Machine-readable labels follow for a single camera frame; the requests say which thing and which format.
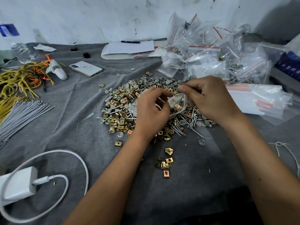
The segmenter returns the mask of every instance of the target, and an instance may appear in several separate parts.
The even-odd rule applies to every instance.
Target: bundle of yellow wire
[[[39,98],[32,89],[39,87],[42,82],[45,84],[46,80],[50,80],[54,85],[46,73],[50,61],[29,62],[17,70],[2,69],[4,72],[0,74],[0,86],[3,85],[0,93],[0,123],[9,114],[16,101],[29,99],[28,91],[33,99]]]

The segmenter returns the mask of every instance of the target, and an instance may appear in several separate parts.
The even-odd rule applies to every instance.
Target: pen
[[[141,43],[141,42],[133,42],[133,41],[121,41],[122,43]]]

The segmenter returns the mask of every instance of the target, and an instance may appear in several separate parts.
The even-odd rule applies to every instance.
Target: white charging cable
[[[3,187],[2,189],[0,190],[0,198],[1,200],[3,201],[4,200],[4,193],[6,191],[6,188],[7,188],[7,185],[9,183],[9,181],[11,180],[11,178],[13,177],[13,175],[18,171],[20,170],[23,166],[25,166],[26,164],[28,164],[29,162],[31,162],[32,160],[36,159],[37,157],[40,157],[42,155],[46,155],[46,154],[49,154],[49,153],[53,153],[53,152],[66,152],[66,153],[70,153],[72,155],[75,155],[83,164],[84,166],[84,169],[85,169],[85,173],[86,173],[86,185],[85,185],[85,191],[84,191],[84,195],[87,193],[88,191],[88,168],[84,162],[84,160],[79,156],[77,155],[75,152],[72,152],[72,151],[67,151],[67,150],[52,150],[52,151],[46,151],[46,152],[43,152],[39,155],[36,155],[34,157],[32,157],[31,159],[28,159],[26,162],[22,163],[20,166],[18,166],[10,175],[9,177],[6,179],[6,181],[4,182],[3,184]],[[32,182],[33,185],[40,185],[40,184],[43,184],[45,182],[48,182],[49,180],[53,179],[53,178],[56,178],[56,177],[61,177],[61,178],[64,178],[66,180],[66,188],[64,190],[64,193],[62,194],[62,196],[60,197],[60,199],[51,207],[49,208],[47,211],[43,212],[42,214],[38,215],[38,216],[35,216],[33,218],[30,218],[30,219],[17,219],[17,218],[14,218],[12,216],[10,216],[6,211],[5,211],[5,208],[4,207],[0,207],[0,213],[2,214],[2,216],[7,219],[8,221],[12,222],[12,223],[29,223],[29,222],[32,222],[34,220],[37,220],[39,218],[41,218],[42,216],[46,215],[48,212],[50,212],[53,208],[55,208],[60,202],[61,200],[64,198],[64,196],[66,195],[66,192],[68,190],[68,187],[69,187],[69,180],[68,178],[65,176],[65,175],[53,175],[53,176],[46,176],[46,177],[43,177],[43,178],[39,178],[35,181]]]

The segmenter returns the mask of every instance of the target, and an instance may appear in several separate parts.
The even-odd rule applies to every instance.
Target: glue gun
[[[46,73],[47,74],[54,73],[61,80],[66,80],[68,78],[64,70],[60,67],[60,65],[55,60],[52,60],[49,63],[49,67],[46,69]]]

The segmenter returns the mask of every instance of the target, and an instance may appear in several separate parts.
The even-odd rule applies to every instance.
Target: forearm
[[[147,145],[134,131],[64,225],[119,224],[132,180]]]
[[[300,184],[260,133],[243,116],[225,128],[248,180],[254,201],[266,224],[286,222],[288,211],[300,209]]]

